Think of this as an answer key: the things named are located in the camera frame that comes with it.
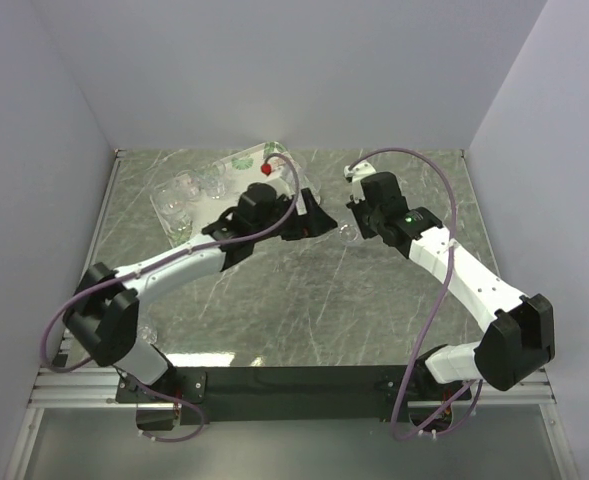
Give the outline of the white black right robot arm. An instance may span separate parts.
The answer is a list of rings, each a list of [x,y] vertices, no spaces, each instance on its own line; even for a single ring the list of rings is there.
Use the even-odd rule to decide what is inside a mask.
[[[436,399],[449,383],[484,380],[507,391],[555,357],[554,314],[541,294],[528,296],[501,280],[451,236],[430,210],[412,209],[394,174],[373,167],[346,168],[347,205],[365,239],[380,237],[425,269],[468,310],[480,341],[446,345],[422,358],[417,393]]]

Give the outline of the clear glass cup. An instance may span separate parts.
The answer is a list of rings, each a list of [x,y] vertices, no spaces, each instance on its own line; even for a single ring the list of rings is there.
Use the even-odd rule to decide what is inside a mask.
[[[144,324],[138,327],[137,337],[149,344],[155,344],[158,339],[158,331],[154,326]]]
[[[202,195],[199,176],[189,170],[180,171],[175,175],[176,188],[185,201],[195,202]]]
[[[178,243],[190,238],[192,219],[187,210],[186,195],[177,186],[175,180],[166,181],[156,186],[151,200],[157,213],[168,227],[170,237]]]
[[[221,161],[206,165],[199,171],[201,188],[211,199],[219,200],[227,193],[226,166]]]
[[[338,228],[340,241],[346,246],[355,246],[362,242],[362,236],[356,225],[345,223]]]

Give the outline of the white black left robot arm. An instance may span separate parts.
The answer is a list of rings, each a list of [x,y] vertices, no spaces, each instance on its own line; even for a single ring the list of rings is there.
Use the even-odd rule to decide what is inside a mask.
[[[92,361],[119,368],[140,381],[141,392],[151,401],[165,401],[175,389],[173,366],[139,338],[142,307],[184,284],[239,264],[260,241],[314,238],[336,227],[309,189],[286,194],[270,184],[252,184],[236,205],[186,243],[128,266],[90,267],[72,305],[65,309],[63,322]]]

